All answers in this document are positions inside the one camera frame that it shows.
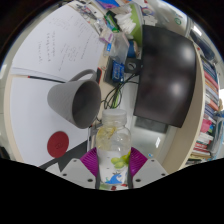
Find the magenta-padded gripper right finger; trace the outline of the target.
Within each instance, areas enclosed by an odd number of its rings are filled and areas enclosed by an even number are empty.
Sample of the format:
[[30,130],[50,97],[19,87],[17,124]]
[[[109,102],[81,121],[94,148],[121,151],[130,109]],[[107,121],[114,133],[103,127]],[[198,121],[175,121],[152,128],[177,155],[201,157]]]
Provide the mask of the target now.
[[166,170],[156,159],[147,159],[137,149],[131,148],[128,173],[130,189],[141,188],[167,175]]

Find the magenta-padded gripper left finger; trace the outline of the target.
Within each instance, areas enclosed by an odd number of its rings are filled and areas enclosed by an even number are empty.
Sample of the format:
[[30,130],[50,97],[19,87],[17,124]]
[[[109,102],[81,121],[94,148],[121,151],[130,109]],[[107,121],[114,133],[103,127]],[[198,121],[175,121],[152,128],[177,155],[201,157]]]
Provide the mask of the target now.
[[80,159],[73,158],[61,172],[61,177],[84,188],[94,189],[98,177],[98,158],[95,148]]

